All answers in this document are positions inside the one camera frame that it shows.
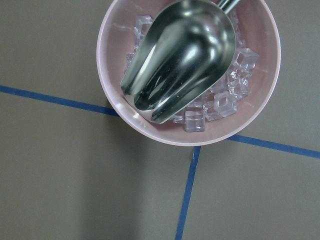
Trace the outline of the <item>metal ice scoop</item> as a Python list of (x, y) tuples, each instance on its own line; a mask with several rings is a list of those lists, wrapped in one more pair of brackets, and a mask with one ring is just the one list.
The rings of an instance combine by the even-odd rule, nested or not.
[(236, 5), (235, 0), (179, 0), (165, 7), (120, 83), (130, 106), (162, 124), (212, 87), (235, 56), (229, 12)]

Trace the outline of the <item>pink bowl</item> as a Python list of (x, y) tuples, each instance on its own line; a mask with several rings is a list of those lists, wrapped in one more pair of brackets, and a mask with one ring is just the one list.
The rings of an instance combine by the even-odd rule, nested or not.
[(249, 94), (238, 110), (226, 118), (206, 124), (203, 132), (185, 132), (172, 122), (153, 124), (142, 118), (124, 99), (120, 82), (127, 66), (126, 55), (133, 50), (137, 15), (155, 17), (169, 4), (167, 0), (114, 0), (100, 26), (96, 62), (103, 91), (118, 115), (137, 132), (174, 146), (203, 146), (235, 135), (249, 125), (270, 99), (281, 65), (281, 43), (276, 22), (263, 0), (242, 0), (236, 6), (239, 30), (248, 48), (259, 56), (249, 80)]

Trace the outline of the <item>clear ice cubes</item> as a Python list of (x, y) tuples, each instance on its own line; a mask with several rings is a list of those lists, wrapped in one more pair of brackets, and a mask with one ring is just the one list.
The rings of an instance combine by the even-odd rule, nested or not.
[(233, 10), (228, 17), (236, 36), (232, 64), (212, 87), (167, 120), (183, 123), (187, 132), (202, 132), (205, 121), (219, 120), (236, 113), (239, 100), (249, 94), (249, 80), (259, 56), (246, 46), (237, 12)]

